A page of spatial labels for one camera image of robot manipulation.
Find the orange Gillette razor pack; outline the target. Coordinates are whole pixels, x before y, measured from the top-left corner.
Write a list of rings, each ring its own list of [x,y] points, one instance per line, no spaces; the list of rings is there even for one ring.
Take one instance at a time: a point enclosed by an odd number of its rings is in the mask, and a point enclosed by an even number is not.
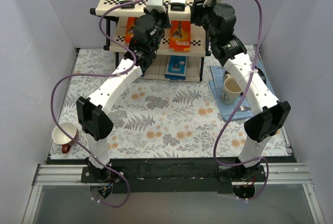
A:
[[[134,35],[133,32],[134,32],[134,28],[136,26],[136,21],[137,21],[136,17],[128,17],[128,19],[127,19],[126,31],[125,31],[125,36],[124,36],[124,41],[125,41],[126,46],[129,46],[130,40]]]
[[[190,51],[191,24],[189,21],[171,21],[169,50]]]

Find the blue razor box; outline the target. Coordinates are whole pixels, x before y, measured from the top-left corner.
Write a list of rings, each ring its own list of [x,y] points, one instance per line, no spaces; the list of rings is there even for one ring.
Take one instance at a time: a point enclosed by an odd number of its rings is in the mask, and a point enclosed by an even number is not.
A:
[[[170,80],[186,80],[187,73],[187,56],[175,56],[168,57],[167,65],[165,68],[164,77]]]

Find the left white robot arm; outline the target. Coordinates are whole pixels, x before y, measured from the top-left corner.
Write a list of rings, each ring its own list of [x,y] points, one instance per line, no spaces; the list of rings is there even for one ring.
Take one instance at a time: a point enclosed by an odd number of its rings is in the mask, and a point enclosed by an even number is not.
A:
[[[110,162],[107,137],[113,129],[113,122],[108,113],[129,85],[151,66],[164,37],[164,30],[169,26],[166,12],[152,10],[139,17],[129,50],[112,76],[87,98],[80,97],[76,102],[78,122],[86,133],[91,152],[86,160],[89,172],[99,182],[106,182],[111,176],[111,170],[106,166]]]

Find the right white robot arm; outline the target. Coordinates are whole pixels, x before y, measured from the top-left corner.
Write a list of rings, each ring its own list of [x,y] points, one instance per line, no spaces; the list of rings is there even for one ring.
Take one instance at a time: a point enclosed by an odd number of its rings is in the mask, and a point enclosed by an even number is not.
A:
[[[245,121],[246,142],[234,164],[221,166],[241,181],[254,175],[261,155],[271,138],[283,126],[291,106],[280,101],[266,86],[250,60],[242,41],[234,34],[236,15],[234,8],[225,3],[209,0],[194,0],[190,9],[190,22],[203,27],[210,42],[212,55],[236,80],[243,96],[241,101],[250,104],[253,117]]]

